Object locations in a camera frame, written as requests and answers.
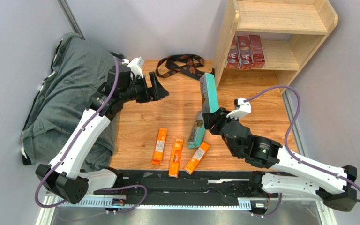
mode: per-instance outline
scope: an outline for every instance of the red and white box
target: red and white box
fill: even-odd
[[[259,35],[249,35],[249,40],[253,61],[252,68],[263,68],[265,60],[262,49],[261,37]]]
[[[240,66],[238,69],[252,69],[252,57],[249,49],[248,36],[237,36],[238,55],[240,56]]]
[[[234,37],[230,46],[229,54],[227,55],[227,61],[225,67],[237,69],[239,65],[240,65],[240,56],[238,55],[237,42]]]

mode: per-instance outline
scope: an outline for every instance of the floral strap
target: floral strap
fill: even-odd
[[[166,61],[166,68],[168,68],[170,71],[165,74],[160,74],[158,71],[158,68],[160,65],[162,65]],[[183,62],[185,65],[179,66],[174,62]],[[194,54],[183,54],[183,55],[170,55],[166,58],[161,59],[158,62],[157,69],[155,70],[155,74],[157,76],[167,78],[170,77],[178,72],[182,72],[185,75],[194,78],[196,80],[199,80],[199,78],[205,74],[205,72],[202,72],[196,68],[203,67],[205,64],[205,60],[199,56]]]

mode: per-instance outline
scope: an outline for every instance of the white label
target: white label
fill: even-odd
[[[194,158],[196,158],[200,161],[204,154],[205,154],[205,151],[201,148],[198,148],[197,152],[194,154]]]
[[[164,143],[165,143],[164,141],[157,141],[157,146],[155,148],[155,151],[163,152]]]

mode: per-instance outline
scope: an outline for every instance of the wooden table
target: wooden table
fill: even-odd
[[[147,60],[142,68],[145,75],[155,71],[158,60]],[[210,72],[212,61],[207,60],[201,71]],[[160,67],[162,73],[167,69]],[[184,168],[196,149],[187,148],[187,139],[198,110],[201,110],[201,93],[197,80],[182,73],[168,78],[158,78],[170,92],[170,96],[157,101],[139,104],[128,102],[121,111],[115,137],[115,151],[110,166],[116,169],[168,169],[173,143],[184,139],[180,168]],[[265,88],[276,85],[274,71],[241,71],[225,69],[217,90],[219,106],[233,110],[234,99],[249,98]],[[240,122],[251,129],[254,135],[265,136],[284,144],[289,120],[280,90],[272,90],[251,101],[252,112]],[[151,163],[158,130],[168,129],[164,157],[160,165]],[[289,146],[296,151],[292,134]],[[257,170],[243,159],[232,157],[224,141],[218,135],[205,132],[204,141],[211,145],[197,170],[242,171]]]

